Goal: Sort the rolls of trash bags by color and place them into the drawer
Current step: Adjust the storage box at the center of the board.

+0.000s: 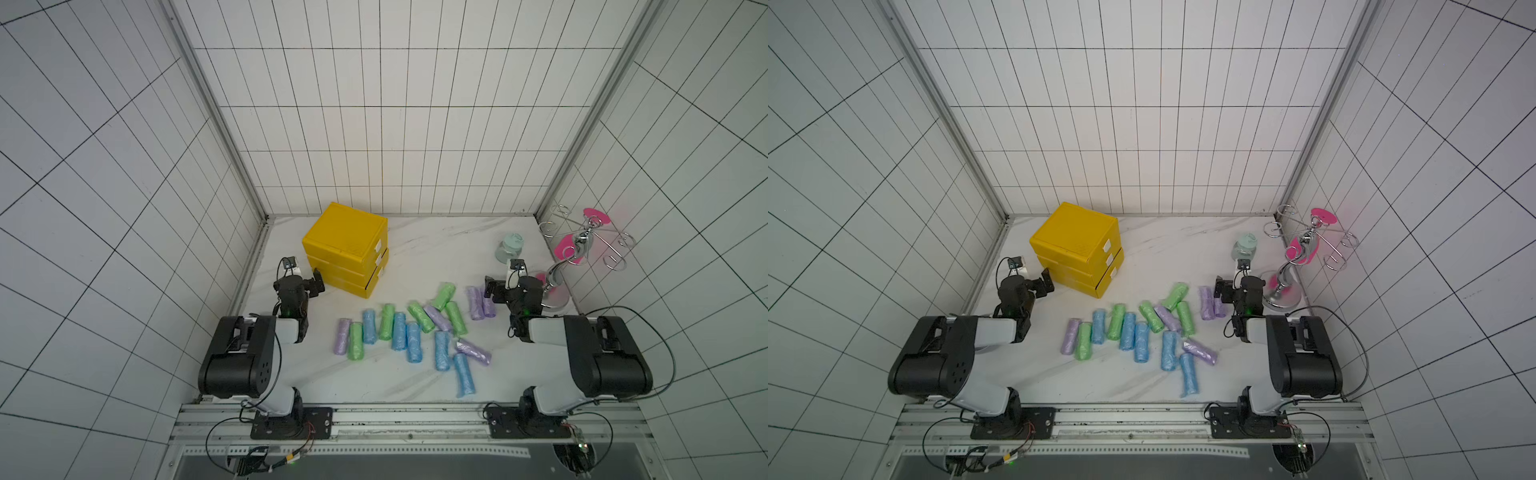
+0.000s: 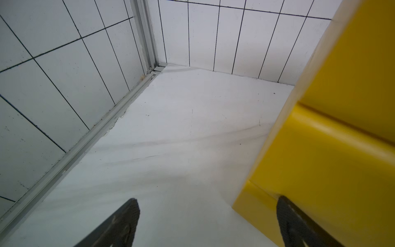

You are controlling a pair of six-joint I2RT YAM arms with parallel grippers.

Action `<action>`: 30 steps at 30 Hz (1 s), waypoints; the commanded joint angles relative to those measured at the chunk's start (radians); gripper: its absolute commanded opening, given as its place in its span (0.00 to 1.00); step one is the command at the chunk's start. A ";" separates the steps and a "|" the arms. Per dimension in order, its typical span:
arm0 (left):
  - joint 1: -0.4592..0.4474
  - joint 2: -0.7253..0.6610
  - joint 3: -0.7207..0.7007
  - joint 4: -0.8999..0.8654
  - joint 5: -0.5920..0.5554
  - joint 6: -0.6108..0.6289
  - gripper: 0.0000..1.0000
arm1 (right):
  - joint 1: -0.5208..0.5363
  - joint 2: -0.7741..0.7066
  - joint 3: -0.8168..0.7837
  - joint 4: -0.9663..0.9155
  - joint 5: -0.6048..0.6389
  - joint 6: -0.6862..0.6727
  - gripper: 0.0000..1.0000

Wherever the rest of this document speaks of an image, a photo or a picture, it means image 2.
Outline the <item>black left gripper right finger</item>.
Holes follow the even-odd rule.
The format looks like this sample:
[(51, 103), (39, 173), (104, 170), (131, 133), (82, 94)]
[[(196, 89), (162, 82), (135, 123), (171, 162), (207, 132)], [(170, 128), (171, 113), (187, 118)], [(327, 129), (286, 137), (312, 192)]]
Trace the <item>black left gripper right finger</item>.
[(286, 247), (342, 246), (285, 196), (280, 196), (277, 201), (276, 215)]

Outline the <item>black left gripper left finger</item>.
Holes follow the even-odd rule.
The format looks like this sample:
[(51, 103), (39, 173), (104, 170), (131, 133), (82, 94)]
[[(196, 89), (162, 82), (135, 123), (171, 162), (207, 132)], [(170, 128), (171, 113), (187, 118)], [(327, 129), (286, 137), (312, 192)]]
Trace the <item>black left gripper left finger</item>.
[(138, 201), (135, 198), (129, 199), (76, 246), (131, 247), (140, 213)]

